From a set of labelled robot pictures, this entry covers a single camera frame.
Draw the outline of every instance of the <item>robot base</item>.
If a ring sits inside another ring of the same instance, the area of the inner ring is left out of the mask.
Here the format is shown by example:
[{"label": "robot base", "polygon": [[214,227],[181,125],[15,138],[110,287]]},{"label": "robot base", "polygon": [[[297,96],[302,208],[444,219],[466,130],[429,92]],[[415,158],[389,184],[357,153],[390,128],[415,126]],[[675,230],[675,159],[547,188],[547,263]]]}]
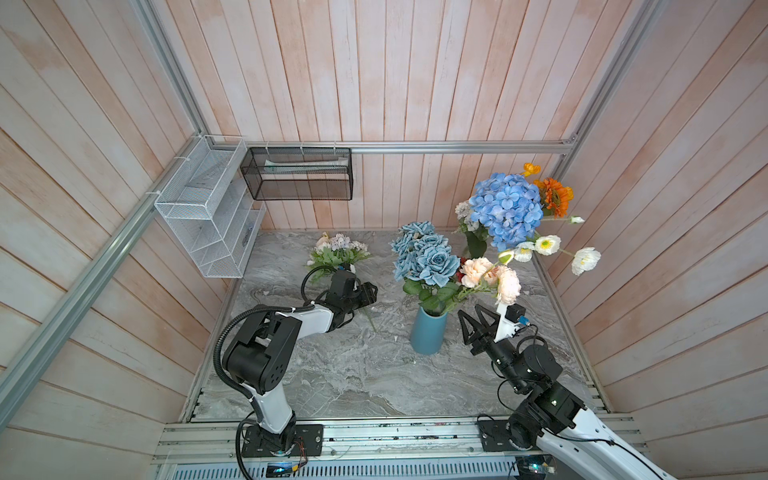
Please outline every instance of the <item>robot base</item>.
[{"label": "robot base", "polygon": [[[268,432],[258,425],[252,425],[245,430],[245,441],[243,443],[243,458],[271,457],[275,444],[280,444],[278,438],[269,438],[265,435],[278,435]],[[323,450],[323,425],[320,423],[309,425],[296,425],[294,433],[295,441],[304,442],[304,451],[307,457],[317,457]],[[289,457],[298,457],[301,455],[299,449],[294,445]]]}]

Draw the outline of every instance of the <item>wooden wall panel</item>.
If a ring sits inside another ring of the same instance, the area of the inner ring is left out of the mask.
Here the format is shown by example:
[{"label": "wooden wall panel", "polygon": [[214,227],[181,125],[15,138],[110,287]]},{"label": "wooden wall panel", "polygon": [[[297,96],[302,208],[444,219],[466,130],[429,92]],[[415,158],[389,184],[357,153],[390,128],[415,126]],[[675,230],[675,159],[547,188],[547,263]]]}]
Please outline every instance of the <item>wooden wall panel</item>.
[{"label": "wooden wall panel", "polygon": [[558,235],[603,257],[546,259],[614,407],[683,478],[768,468],[767,26],[765,0],[667,5],[564,178],[587,222]]},{"label": "wooden wall panel", "polygon": [[[211,132],[274,141],[570,137],[641,3],[153,1]],[[271,201],[263,227],[453,227],[476,181],[557,160],[357,158],[352,202]]]},{"label": "wooden wall panel", "polygon": [[[5,369],[193,127],[128,3],[3,2],[0,56]],[[226,289],[190,262],[153,222],[0,434],[1,477],[143,474]]]}]

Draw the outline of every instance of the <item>marble surface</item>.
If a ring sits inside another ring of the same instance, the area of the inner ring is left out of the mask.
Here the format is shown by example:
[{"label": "marble surface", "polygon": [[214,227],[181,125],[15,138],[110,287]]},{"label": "marble surface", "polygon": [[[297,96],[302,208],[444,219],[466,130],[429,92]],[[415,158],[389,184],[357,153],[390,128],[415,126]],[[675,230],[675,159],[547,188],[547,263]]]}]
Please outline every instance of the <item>marble surface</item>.
[{"label": "marble surface", "polygon": [[[460,233],[446,233],[453,253],[461,255],[466,242]],[[485,355],[472,356],[462,342],[455,311],[449,314],[445,340],[433,356],[415,353],[409,334],[418,299],[402,291],[402,282],[392,276],[395,254],[389,242],[393,231],[356,231],[353,240],[367,243],[371,258],[356,265],[362,281],[379,287],[378,301],[368,307],[369,318],[355,319],[331,333],[299,340],[283,378],[286,397],[300,419],[359,418],[382,416],[503,415],[498,402],[499,378]],[[299,306],[299,288],[306,275],[308,252],[317,232],[260,233],[231,317],[257,303]],[[495,250],[488,249],[488,255]],[[591,396],[584,375],[574,358],[559,319],[532,263],[510,264],[518,272],[526,316],[538,324],[563,366],[560,383],[588,405]],[[309,296],[324,290],[327,280],[307,289]],[[480,301],[493,307],[490,296],[471,296],[462,306],[474,312]],[[514,408],[524,397],[502,386],[502,400]],[[250,406],[241,394],[226,387],[213,369],[198,398],[193,421],[241,419]]]}]

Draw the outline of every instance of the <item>white flower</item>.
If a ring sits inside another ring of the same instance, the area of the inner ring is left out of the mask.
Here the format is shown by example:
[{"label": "white flower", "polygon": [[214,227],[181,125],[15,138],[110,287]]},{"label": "white flower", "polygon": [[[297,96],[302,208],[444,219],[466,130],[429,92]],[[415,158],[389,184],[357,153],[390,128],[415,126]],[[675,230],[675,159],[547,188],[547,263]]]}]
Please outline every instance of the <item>white flower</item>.
[{"label": "white flower", "polygon": [[498,261],[502,262],[504,265],[509,265],[509,262],[511,262],[514,258],[514,250],[504,250],[498,255]]},{"label": "white flower", "polygon": [[462,285],[467,288],[475,288],[483,275],[490,272],[493,269],[493,263],[485,257],[475,258],[474,260],[467,260],[462,265]]},{"label": "white flower", "polygon": [[598,264],[600,256],[600,252],[594,247],[582,248],[574,255],[574,260],[571,262],[571,272],[578,276],[587,270],[592,270]]},{"label": "white flower", "polygon": [[345,237],[343,234],[337,233],[336,236],[331,239],[331,250],[336,251],[349,248],[350,241],[351,240],[349,237]]},{"label": "white flower", "polygon": [[330,243],[331,239],[328,237],[328,232],[323,232],[323,235],[320,237],[320,240],[317,240],[317,243],[315,243],[315,247],[324,247],[326,243]]},{"label": "white flower", "polygon": [[533,257],[533,250],[536,248],[533,242],[518,243],[515,248],[515,260],[518,262],[530,262]]},{"label": "white flower", "polygon": [[560,248],[560,237],[557,235],[545,235],[536,240],[535,249],[541,255],[552,255]]},{"label": "white flower", "polygon": [[472,213],[472,207],[469,205],[469,201],[467,200],[456,205],[454,211],[456,212],[456,216],[459,219],[462,219],[469,217],[469,215]]},{"label": "white flower", "polygon": [[504,303],[505,305],[512,305],[515,299],[520,295],[520,280],[518,280],[518,274],[506,266],[499,265],[497,267],[498,274],[498,295],[496,296],[496,303]]},{"label": "white flower", "polygon": [[351,248],[352,250],[358,250],[360,252],[368,253],[368,245],[365,245],[363,242],[359,242],[357,240],[350,243],[349,248]]}]

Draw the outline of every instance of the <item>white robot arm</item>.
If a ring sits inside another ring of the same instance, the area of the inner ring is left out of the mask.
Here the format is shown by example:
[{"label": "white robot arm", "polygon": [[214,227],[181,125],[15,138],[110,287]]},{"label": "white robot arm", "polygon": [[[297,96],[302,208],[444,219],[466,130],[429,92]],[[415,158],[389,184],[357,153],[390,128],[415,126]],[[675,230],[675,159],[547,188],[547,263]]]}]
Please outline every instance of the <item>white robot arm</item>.
[{"label": "white robot arm", "polygon": [[[519,450],[534,445],[590,480],[674,480],[611,431],[576,395],[556,381],[562,367],[554,360],[546,340],[534,334],[517,339],[528,325],[525,308],[507,307],[502,315],[480,305],[477,319],[463,310],[458,317],[464,343],[472,354],[487,353],[498,371],[518,394],[528,395],[505,424],[509,442]],[[485,320],[489,316],[493,321]],[[515,325],[509,339],[496,341],[500,323]],[[521,350],[527,340],[533,343]],[[488,421],[478,422],[482,425]]]}]

